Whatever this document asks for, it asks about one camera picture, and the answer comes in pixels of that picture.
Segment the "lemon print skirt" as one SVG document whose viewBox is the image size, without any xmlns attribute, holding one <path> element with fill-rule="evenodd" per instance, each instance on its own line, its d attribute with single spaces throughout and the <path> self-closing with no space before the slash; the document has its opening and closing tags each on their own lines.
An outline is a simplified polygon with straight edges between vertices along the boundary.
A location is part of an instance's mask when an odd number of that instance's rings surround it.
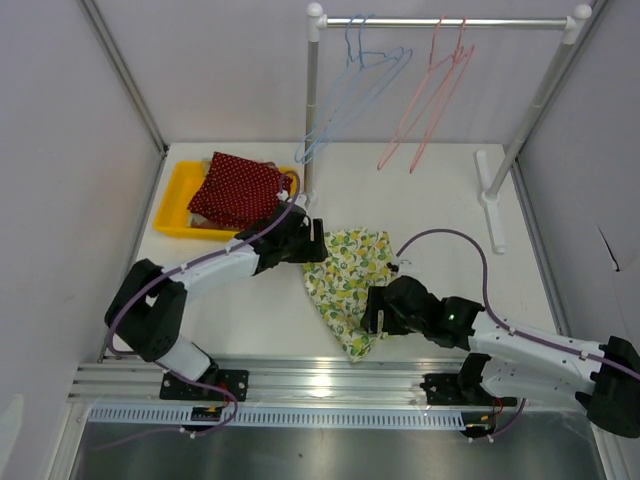
<svg viewBox="0 0 640 480">
<path fill-rule="evenodd" d="M 395 274 L 388 264 L 394 257 L 386 231 L 340 229 L 324 234 L 327 257 L 302 265 L 304 284 L 312 304 L 350 361 L 368 355 L 382 334 L 360 326 L 368 290 L 385 286 Z"/>
</svg>

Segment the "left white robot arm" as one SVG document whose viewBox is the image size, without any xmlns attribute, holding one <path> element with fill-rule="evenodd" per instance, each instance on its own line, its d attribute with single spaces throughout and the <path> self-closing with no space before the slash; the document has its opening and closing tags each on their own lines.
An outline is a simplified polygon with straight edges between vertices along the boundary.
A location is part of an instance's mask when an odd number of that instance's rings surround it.
<svg viewBox="0 0 640 480">
<path fill-rule="evenodd" d="M 322 220 L 282 203 L 272 218 L 217 251 L 175 267 L 137 261 L 108 307 L 105 324 L 110 337 L 165 369 L 161 399 L 242 402 L 247 372 L 222 369 L 182 334 L 186 306 L 203 298 L 203 317 L 221 328 L 234 352 L 290 353 L 311 313 L 294 268 L 327 256 Z"/>
</svg>

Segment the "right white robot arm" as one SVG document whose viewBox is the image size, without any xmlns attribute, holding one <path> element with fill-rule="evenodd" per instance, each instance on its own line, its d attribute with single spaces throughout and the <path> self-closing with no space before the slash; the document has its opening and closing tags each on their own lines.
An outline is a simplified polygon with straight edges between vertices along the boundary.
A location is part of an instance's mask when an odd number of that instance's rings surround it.
<svg viewBox="0 0 640 480">
<path fill-rule="evenodd" d="M 369 288 L 361 325 L 372 334 L 420 334 L 465 351 L 456 389 L 468 403 L 513 397 L 580 407 L 611 434 L 639 436 L 639 354 L 623 338 L 583 341 L 497 321 L 489 308 L 456 296 L 439 299 L 408 276 Z"/>
</svg>

